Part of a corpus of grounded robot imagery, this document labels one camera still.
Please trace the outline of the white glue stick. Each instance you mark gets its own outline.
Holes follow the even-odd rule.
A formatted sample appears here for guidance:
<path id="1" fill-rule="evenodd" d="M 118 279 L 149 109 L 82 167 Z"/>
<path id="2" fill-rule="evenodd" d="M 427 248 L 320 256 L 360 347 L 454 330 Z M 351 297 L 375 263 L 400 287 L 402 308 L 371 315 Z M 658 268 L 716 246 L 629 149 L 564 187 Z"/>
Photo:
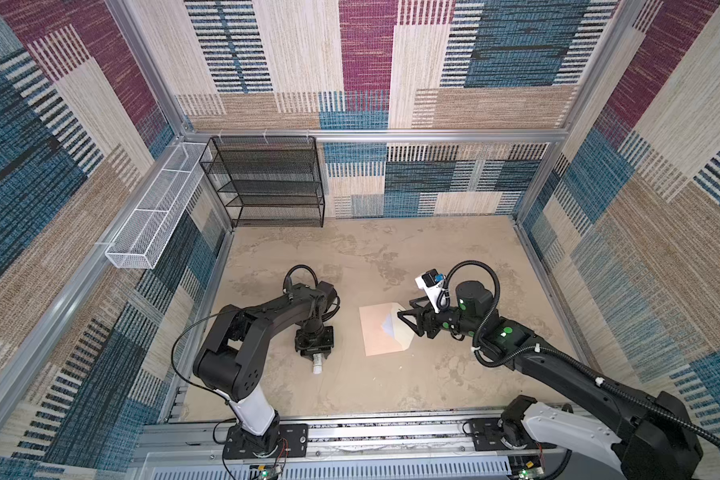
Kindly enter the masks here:
<path id="1" fill-rule="evenodd" d="M 321 374 L 323 371 L 323 354 L 317 353 L 313 355 L 313 373 L 315 375 Z"/>

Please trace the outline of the pink envelope with flap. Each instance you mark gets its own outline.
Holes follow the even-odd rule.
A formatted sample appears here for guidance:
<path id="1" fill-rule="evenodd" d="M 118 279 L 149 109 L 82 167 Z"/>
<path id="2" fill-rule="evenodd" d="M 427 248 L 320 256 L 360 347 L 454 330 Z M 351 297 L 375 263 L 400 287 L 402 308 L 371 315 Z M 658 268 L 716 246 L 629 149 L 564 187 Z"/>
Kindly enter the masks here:
<path id="1" fill-rule="evenodd" d="M 414 331 L 397 314 L 404 307 L 399 303 L 385 303 L 359 308 L 365 354 L 377 356 L 408 350 Z"/>

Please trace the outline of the blue bordered white letter paper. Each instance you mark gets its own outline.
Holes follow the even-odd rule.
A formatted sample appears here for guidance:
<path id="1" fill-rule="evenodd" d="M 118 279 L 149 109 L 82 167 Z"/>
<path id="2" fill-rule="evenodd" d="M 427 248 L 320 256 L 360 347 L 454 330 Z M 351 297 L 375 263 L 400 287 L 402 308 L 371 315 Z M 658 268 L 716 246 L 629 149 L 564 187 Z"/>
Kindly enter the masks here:
<path id="1" fill-rule="evenodd" d="M 392 339 L 396 338 L 395 334 L 395 317 L 389 313 L 381 324 L 384 333 Z"/>

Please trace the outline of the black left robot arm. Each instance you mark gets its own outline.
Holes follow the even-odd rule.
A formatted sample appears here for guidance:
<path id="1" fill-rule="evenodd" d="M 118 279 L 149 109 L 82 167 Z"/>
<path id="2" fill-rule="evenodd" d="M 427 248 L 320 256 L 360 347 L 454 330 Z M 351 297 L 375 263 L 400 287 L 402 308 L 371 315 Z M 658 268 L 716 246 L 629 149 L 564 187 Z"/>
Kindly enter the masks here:
<path id="1" fill-rule="evenodd" d="M 314 288 L 301 283 L 286 287 L 283 295 L 261 305 L 227 305 L 219 312 L 192 372 L 225 399 L 238 420 L 239 426 L 227 434 L 226 459 L 271 455 L 282 445 L 279 413 L 260 387 L 271 340 L 296 325 L 295 351 L 319 371 L 334 348 L 333 328 L 325 322 L 339 308 L 335 287 L 320 281 Z"/>

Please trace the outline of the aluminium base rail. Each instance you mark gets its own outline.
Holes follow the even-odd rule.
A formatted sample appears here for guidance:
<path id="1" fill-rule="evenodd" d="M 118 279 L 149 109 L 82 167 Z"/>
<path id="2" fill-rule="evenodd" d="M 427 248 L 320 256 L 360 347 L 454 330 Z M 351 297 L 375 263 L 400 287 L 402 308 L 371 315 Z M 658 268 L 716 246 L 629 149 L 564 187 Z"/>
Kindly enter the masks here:
<path id="1" fill-rule="evenodd" d="M 524 450 L 479 451 L 470 438 L 473 419 L 497 410 L 398 412 L 291 417 L 307 435 L 292 438 L 288 454 L 269 459 L 226 459 L 220 421 L 144 428 L 129 479 L 519 479 L 533 463 L 563 479 L 619 479 L 620 471 L 552 443 Z"/>

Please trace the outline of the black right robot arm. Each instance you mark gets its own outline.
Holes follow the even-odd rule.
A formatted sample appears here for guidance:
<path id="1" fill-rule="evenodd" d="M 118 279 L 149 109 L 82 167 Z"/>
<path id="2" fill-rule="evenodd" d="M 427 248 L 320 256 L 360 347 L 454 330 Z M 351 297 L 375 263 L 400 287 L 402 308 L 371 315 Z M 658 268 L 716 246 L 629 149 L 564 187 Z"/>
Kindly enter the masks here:
<path id="1" fill-rule="evenodd" d="M 436 271 L 417 278 L 424 296 L 397 317 L 417 336 L 441 332 L 471 343 L 486 368 L 506 367 L 535 379 L 586 411 L 585 416 L 519 395 L 493 423 L 469 427 L 475 447 L 491 440 L 520 450 L 552 444 L 610 466 L 627 479 L 690 479 L 703 458 L 700 434 L 685 406 L 612 380 L 552 346 L 532 329 L 500 315 L 500 290 L 465 281 L 449 297 Z"/>

